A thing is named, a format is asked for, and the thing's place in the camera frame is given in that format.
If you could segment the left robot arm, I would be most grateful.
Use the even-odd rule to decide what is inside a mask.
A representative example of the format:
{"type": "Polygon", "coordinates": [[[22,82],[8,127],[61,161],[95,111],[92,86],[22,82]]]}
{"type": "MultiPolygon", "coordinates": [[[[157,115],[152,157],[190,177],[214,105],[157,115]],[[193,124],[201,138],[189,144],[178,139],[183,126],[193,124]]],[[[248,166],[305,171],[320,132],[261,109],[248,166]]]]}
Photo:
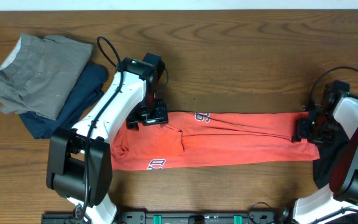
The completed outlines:
{"type": "Polygon", "coordinates": [[[69,129],[50,138],[46,185],[74,204],[72,213],[46,213],[42,223],[114,223],[117,207],[108,191],[112,181],[112,142],[123,124],[137,130],[168,123],[166,104],[155,91],[166,71],[158,55],[126,57],[96,106],[69,129]]]}

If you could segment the red t-shirt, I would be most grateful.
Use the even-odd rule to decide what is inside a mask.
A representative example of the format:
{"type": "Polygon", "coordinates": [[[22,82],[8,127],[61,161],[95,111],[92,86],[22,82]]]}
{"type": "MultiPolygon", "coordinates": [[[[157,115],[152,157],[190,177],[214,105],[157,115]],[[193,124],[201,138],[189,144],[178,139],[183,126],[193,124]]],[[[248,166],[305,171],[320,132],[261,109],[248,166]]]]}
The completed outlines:
{"type": "Polygon", "coordinates": [[[111,144],[114,170],[154,170],[319,159],[316,145],[293,142],[307,113],[170,112],[167,124],[122,126],[111,144]]]}

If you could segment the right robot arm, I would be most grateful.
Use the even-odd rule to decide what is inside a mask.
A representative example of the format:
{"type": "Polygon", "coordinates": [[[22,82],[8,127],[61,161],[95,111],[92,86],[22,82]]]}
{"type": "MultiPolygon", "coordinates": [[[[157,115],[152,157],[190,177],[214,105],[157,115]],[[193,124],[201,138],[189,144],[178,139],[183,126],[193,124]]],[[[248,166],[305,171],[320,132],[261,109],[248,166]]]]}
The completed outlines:
{"type": "Polygon", "coordinates": [[[285,223],[329,223],[358,213],[358,96],[348,83],[336,80],[324,88],[320,105],[306,105],[308,118],[295,122],[292,141],[305,139],[325,151],[337,146],[341,153],[331,163],[329,183],[312,195],[295,201],[283,213],[285,223]]]}

